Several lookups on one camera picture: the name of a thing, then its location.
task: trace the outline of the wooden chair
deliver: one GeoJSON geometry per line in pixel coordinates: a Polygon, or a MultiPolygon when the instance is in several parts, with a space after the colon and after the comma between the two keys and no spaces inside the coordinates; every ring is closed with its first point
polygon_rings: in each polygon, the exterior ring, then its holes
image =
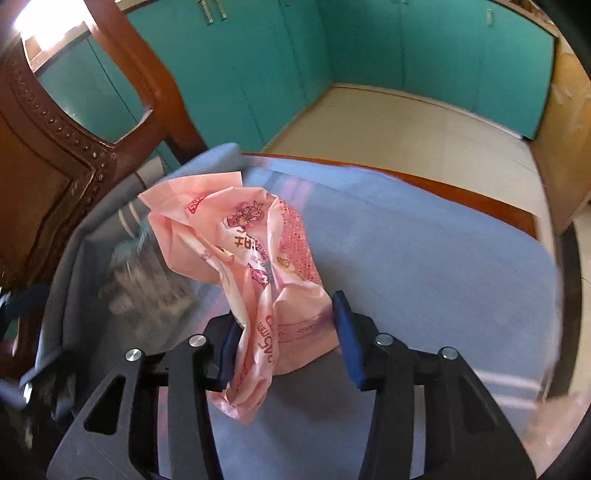
{"type": "MultiPolygon", "coordinates": [[[[20,9],[0,6],[0,17],[20,9]]],[[[85,0],[91,35],[137,91],[141,122],[116,143],[72,120],[41,87],[19,37],[0,56],[0,288],[50,283],[73,229],[165,141],[179,162],[206,150],[172,75],[112,0],[85,0]]],[[[6,16],[2,25],[8,23],[6,16]]],[[[7,44],[6,30],[0,45],[7,44]]],[[[16,339],[0,343],[0,378],[33,366],[43,310],[21,318],[16,339]]]]}

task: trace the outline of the crumpled pink wrapper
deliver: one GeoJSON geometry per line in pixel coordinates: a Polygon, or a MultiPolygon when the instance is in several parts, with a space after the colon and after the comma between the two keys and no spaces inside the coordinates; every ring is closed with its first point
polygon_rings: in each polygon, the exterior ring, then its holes
{"type": "Polygon", "coordinates": [[[240,172],[167,180],[139,198],[168,267],[220,285],[243,327],[234,378],[209,400],[249,423],[273,375],[338,345],[301,216],[262,188],[242,187],[240,172]]]}

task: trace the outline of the metal handle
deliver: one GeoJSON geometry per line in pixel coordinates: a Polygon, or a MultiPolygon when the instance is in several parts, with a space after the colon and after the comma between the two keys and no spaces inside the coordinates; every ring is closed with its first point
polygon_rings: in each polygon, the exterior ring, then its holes
{"type": "Polygon", "coordinates": [[[216,2],[217,2],[217,7],[220,9],[220,13],[222,14],[222,20],[227,19],[228,16],[226,15],[226,10],[223,7],[222,0],[216,0],[216,2]]]}
{"type": "Polygon", "coordinates": [[[211,15],[211,13],[209,12],[209,7],[207,6],[207,0],[199,0],[199,3],[203,7],[203,12],[205,13],[205,16],[207,17],[207,24],[211,25],[213,23],[213,17],[211,15]]]}

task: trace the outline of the bright light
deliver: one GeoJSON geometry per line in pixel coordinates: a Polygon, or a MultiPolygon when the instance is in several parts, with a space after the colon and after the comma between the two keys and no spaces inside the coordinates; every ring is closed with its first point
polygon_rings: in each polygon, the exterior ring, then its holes
{"type": "Polygon", "coordinates": [[[49,50],[83,20],[82,0],[31,0],[14,26],[23,40],[34,36],[42,50],[49,50]]]}

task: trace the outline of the teal cabinet door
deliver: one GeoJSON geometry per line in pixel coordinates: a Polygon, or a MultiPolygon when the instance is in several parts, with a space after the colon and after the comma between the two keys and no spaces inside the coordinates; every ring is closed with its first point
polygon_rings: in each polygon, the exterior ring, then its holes
{"type": "MultiPolygon", "coordinates": [[[[218,17],[208,25],[198,2],[159,0],[128,18],[173,74],[189,115],[208,146],[236,142],[245,151],[263,147],[251,106],[226,54],[218,17]]],[[[92,46],[134,117],[140,119],[142,106],[133,87],[106,53],[96,43],[92,46]]]]}
{"type": "Polygon", "coordinates": [[[39,82],[62,110],[103,140],[116,142],[137,124],[87,40],[61,53],[39,82]]]}
{"type": "Polygon", "coordinates": [[[534,138],[544,111],[554,37],[526,18],[486,1],[476,113],[534,138]]]}
{"type": "Polygon", "coordinates": [[[296,60],[281,13],[273,0],[222,0],[228,18],[221,21],[212,1],[223,52],[232,65],[264,144],[303,110],[305,101],[296,60]]]}
{"type": "Polygon", "coordinates": [[[319,0],[319,8],[334,82],[402,89],[396,0],[319,0]]]}
{"type": "Polygon", "coordinates": [[[312,105],[330,86],[326,36],[316,0],[281,0],[282,12],[294,50],[306,105],[312,105]]]}
{"type": "Polygon", "coordinates": [[[483,0],[402,0],[404,90],[476,105],[483,0]]]}

